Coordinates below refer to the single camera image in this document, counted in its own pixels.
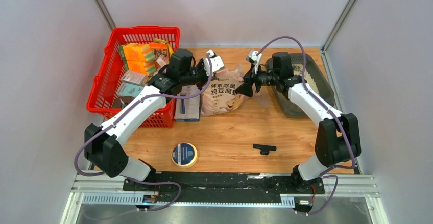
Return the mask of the pink cat litter bag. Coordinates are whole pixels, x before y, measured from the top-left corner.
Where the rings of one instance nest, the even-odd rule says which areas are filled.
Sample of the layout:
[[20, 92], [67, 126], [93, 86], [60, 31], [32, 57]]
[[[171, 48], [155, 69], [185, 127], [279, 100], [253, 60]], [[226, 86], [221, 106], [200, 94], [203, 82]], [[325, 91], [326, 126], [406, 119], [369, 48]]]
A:
[[243, 83], [243, 69], [239, 64], [233, 69], [223, 69], [214, 75], [209, 87], [201, 95], [201, 115], [212, 116], [238, 109], [247, 96], [236, 92]]

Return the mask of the clear plastic scoop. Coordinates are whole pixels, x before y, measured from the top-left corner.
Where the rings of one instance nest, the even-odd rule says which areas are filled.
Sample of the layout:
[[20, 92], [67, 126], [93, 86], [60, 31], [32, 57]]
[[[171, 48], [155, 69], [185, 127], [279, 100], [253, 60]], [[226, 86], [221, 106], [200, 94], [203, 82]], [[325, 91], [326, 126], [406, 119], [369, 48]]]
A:
[[268, 109], [271, 106], [271, 97], [266, 90], [261, 90], [259, 93], [253, 94], [253, 99], [264, 109]]

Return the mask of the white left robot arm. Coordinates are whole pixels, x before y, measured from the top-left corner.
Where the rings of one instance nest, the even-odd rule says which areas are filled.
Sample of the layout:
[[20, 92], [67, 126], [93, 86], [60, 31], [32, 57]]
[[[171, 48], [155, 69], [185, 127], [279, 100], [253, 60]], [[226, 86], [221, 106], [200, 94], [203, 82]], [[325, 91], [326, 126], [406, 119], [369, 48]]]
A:
[[169, 63], [150, 78], [133, 101], [101, 125], [92, 123], [85, 129], [85, 143], [76, 155], [83, 154], [100, 170], [98, 175], [135, 179], [142, 190], [153, 189], [156, 184], [155, 169], [143, 160], [128, 156], [123, 146], [132, 133], [163, 108], [168, 100], [180, 99], [184, 86], [196, 85], [199, 92], [195, 96], [200, 96], [210, 85], [214, 74], [224, 66], [221, 57], [211, 49], [205, 58], [192, 66], [194, 59], [187, 49], [175, 50]]

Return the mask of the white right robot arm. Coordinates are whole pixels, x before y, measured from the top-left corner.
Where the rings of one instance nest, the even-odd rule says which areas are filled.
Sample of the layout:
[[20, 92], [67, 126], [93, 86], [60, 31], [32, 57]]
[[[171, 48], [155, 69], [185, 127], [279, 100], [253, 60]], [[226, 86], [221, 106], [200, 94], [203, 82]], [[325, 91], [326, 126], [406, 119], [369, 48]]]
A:
[[315, 153], [306, 162], [296, 166], [291, 178], [292, 188], [299, 193], [311, 187], [311, 180], [334, 168], [342, 168], [361, 154], [357, 117], [344, 114], [321, 98], [303, 76], [295, 75], [288, 52], [272, 55], [272, 68], [264, 71], [260, 67], [261, 53], [250, 51], [247, 55], [250, 70], [244, 75], [243, 83], [236, 92], [252, 97], [262, 86], [272, 86], [287, 100], [298, 106], [317, 126]]

